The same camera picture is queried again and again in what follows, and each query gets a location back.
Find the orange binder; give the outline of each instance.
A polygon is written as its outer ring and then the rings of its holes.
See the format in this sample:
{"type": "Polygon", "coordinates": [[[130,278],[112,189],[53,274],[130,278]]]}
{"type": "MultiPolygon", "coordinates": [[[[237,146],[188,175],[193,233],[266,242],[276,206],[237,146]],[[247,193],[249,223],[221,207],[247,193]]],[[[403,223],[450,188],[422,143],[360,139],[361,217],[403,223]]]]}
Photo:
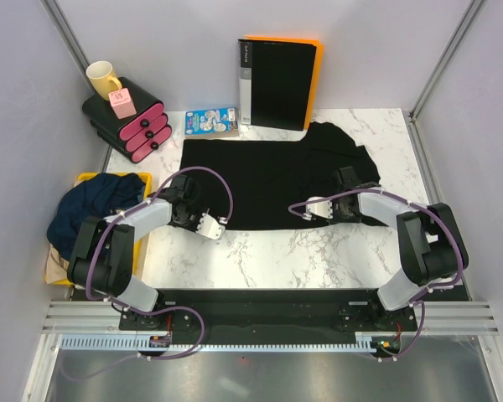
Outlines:
{"type": "Polygon", "coordinates": [[[309,91],[309,99],[308,99],[308,109],[305,113],[305,123],[303,128],[307,130],[309,128],[309,123],[311,122],[311,115],[313,113],[313,103],[315,100],[315,94],[317,92],[317,83],[319,82],[320,75],[320,65],[322,64],[322,56],[324,53],[324,45],[321,44],[316,39],[297,39],[297,38],[273,38],[270,36],[253,36],[253,35],[245,35],[246,39],[250,40],[271,40],[274,42],[290,42],[296,44],[312,44],[315,48],[317,48],[317,53],[315,55],[315,62],[313,65],[313,77],[311,78],[311,89],[309,91]]]}

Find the white marble surface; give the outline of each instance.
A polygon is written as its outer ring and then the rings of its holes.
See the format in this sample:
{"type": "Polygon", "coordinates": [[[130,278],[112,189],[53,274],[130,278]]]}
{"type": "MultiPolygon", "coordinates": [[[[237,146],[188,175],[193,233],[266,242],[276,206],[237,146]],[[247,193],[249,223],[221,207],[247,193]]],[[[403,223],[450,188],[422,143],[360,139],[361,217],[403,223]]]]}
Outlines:
{"type": "MultiPolygon", "coordinates": [[[[137,165],[112,151],[107,171],[149,172],[153,186],[176,172],[184,113],[168,114],[174,128],[169,140],[137,165]]],[[[357,145],[365,145],[384,188],[412,201],[428,201],[399,109],[319,110],[312,121],[331,121],[357,145]]],[[[228,141],[297,141],[303,135],[253,127],[228,141]]],[[[389,228],[337,224],[306,230],[226,231],[214,241],[166,226],[148,236],[142,279],[161,288],[377,287],[399,267],[397,233],[389,228]]]]}

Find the yellow basket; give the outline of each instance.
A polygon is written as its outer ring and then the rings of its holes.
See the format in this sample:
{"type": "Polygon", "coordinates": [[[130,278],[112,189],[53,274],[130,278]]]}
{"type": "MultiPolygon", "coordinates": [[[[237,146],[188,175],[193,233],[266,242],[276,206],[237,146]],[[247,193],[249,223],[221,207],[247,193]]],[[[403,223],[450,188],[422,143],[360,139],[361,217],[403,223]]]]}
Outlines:
{"type": "MultiPolygon", "coordinates": [[[[117,176],[126,176],[130,174],[131,172],[128,173],[112,173],[116,174],[117,176]]],[[[94,178],[97,174],[99,173],[82,173],[77,179],[76,183],[81,183],[84,182],[85,180],[89,180],[90,178],[94,178]]],[[[151,182],[153,181],[153,177],[149,173],[136,173],[142,181],[145,183],[145,191],[143,192],[143,199],[145,199],[150,193],[151,193],[151,182]]],[[[138,258],[140,255],[140,244],[142,243],[141,240],[137,241],[134,244],[134,254],[132,257],[132,274],[135,275],[137,271],[137,263],[138,263],[138,258]]],[[[52,282],[52,285],[66,285],[66,286],[72,286],[73,284],[67,281],[66,279],[61,280],[61,281],[56,281],[52,282]]]]}

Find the pink drawer organizer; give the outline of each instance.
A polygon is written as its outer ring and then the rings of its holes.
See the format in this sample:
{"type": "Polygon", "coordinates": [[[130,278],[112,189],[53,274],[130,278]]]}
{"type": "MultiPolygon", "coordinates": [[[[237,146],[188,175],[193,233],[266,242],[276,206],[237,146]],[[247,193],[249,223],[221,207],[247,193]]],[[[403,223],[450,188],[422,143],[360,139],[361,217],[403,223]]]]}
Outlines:
{"type": "Polygon", "coordinates": [[[90,117],[90,123],[96,128],[100,138],[131,162],[138,163],[168,140],[172,128],[168,124],[168,115],[164,113],[162,101],[125,77],[120,77],[119,80],[131,94],[136,115],[118,119],[110,102],[99,95],[86,100],[82,111],[90,117]]]}

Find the drawer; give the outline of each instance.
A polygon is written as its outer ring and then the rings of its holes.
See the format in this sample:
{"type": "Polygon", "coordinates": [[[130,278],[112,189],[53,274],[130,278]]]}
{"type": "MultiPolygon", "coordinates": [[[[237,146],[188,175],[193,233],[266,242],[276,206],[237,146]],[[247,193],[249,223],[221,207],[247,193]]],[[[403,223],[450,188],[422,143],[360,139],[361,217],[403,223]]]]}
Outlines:
{"type": "Polygon", "coordinates": [[[143,128],[138,134],[127,141],[125,149],[128,152],[136,151],[145,141],[154,136],[168,124],[168,115],[163,113],[158,119],[153,121],[149,127],[143,128]]]}
{"type": "Polygon", "coordinates": [[[149,153],[158,149],[160,144],[166,141],[171,136],[171,126],[166,126],[155,134],[153,139],[144,142],[131,156],[131,161],[134,163],[140,162],[149,153]]]}
{"type": "Polygon", "coordinates": [[[119,138],[123,141],[128,141],[142,129],[148,128],[160,115],[164,112],[164,104],[162,102],[155,103],[140,116],[128,123],[119,131],[119,138]]]}

